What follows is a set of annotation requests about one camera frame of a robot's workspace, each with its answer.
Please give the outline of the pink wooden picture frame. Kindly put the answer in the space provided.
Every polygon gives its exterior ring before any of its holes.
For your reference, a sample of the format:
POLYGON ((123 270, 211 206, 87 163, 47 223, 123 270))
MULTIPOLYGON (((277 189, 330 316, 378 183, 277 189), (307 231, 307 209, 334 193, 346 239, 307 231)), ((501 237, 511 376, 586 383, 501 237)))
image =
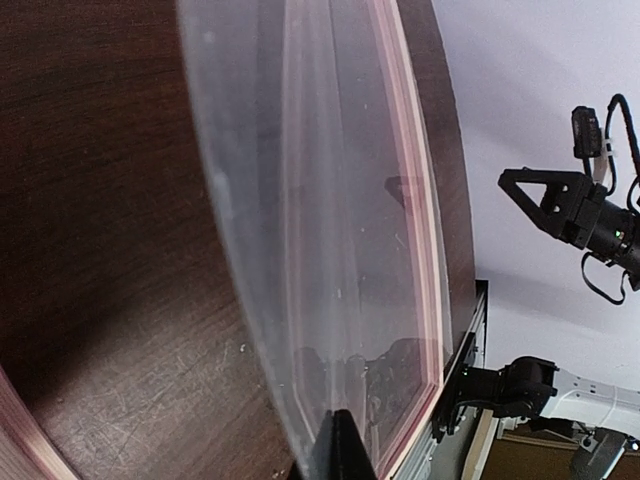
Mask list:
POLYGON ((394 1, 1 5, 1 411, 85 479, 385 479, 443 385, 394 1))

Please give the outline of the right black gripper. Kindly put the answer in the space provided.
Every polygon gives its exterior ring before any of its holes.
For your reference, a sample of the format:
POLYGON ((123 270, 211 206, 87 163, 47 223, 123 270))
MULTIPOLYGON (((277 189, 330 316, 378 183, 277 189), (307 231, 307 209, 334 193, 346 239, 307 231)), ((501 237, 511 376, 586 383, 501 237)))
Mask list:
POLYGON ((540 230, 604 260, 639 258, 639 215, 607 199, 606 188, 578 171, 506 169, 498 186, 540 230), (539 202, 523 185, 543 185, 539 202))

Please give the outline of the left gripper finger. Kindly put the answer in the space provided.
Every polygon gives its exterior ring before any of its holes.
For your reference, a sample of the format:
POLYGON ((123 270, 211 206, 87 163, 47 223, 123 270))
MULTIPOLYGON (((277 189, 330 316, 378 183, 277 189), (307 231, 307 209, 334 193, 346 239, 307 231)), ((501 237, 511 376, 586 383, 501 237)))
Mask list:
POLYGON ((306 469, 294 463, 294 478, 377 480, 375 470, 348 409, 328 411, 306 469))

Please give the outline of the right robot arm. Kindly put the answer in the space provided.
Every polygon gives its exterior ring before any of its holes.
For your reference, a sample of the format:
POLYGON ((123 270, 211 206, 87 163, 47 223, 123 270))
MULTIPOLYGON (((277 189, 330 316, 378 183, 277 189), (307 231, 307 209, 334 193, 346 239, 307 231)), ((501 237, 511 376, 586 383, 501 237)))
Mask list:
MULTIPOLYGON (((623 270, 621 283, 639 288, 639 215, 611 203, 607 189, 581 172, 507 169, 500 188, 551 237, 623 270)), ((559 427, 579 440, 574 479, 605 479, 627 445, 639 443, 639 394, 524 356, 499 370, 464 367, 455 411, 487 410, 495 419, 559 427)))

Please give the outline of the clear acrylic sheet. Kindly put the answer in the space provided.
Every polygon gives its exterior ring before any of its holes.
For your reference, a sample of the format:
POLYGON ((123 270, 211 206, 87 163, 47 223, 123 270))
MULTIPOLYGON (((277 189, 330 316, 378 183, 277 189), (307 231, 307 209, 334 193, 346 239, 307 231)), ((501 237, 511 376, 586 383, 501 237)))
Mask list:
POLYGON ((395 1, 182 1, 218 232, 296 461, 348 409, 393 479, 444 388, 439 205, 395 1))

